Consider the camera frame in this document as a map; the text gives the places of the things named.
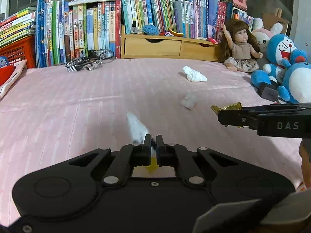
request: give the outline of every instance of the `banana toy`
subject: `banana toy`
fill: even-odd
[[[172,33],[176,37],[182,37],[183,36],[183,33],[175,32],[175,31],[171,30],[170,28],[168,28],[168,30],[170,33]]]

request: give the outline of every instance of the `doll's face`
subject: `doll's face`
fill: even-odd
[[[237,32],[237,33],[234,35],[234,40],[237,41],[237,42],[239,42],[239,43],[245,43],[245,42],[247,42],[247,40],[248,40],[248,35],[247,35],[247,32],[246,32],[246,29]]]

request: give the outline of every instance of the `plush toy's red mouth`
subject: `plush toy's red mouth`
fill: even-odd
[[[306,62],[306,58],[304,56],[298,56],[295,59],[295,63]]]
[[[287,59],[290,58],[290,53],[289,52],[281,51],[281,55],[282,55],[282,58],[287,58]]]

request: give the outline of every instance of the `basket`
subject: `basket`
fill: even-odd
[[[27,68],[36,68],[35,36],[28,36],[0,48],[0,56],[6,56],[10,65],[21,60],[27,60]]]

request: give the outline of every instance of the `doll's hair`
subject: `doll's hair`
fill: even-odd
[[[231,19],[225,23],[227,31],[230,32],[232,41],[234,42],[234,36],[237,32],[246,29],[246,33],[248,35],[247,42],[250,43],[256,52],[260,52],[259,46],[255,36],[249,31],[248,25],[241,20]],[[218,46],[217,50],[217,58],[220,62],[224,62],[227,58],[232,56],[232,51],[229,48],[228,41],[225,35],[222,35],[221,43]]]

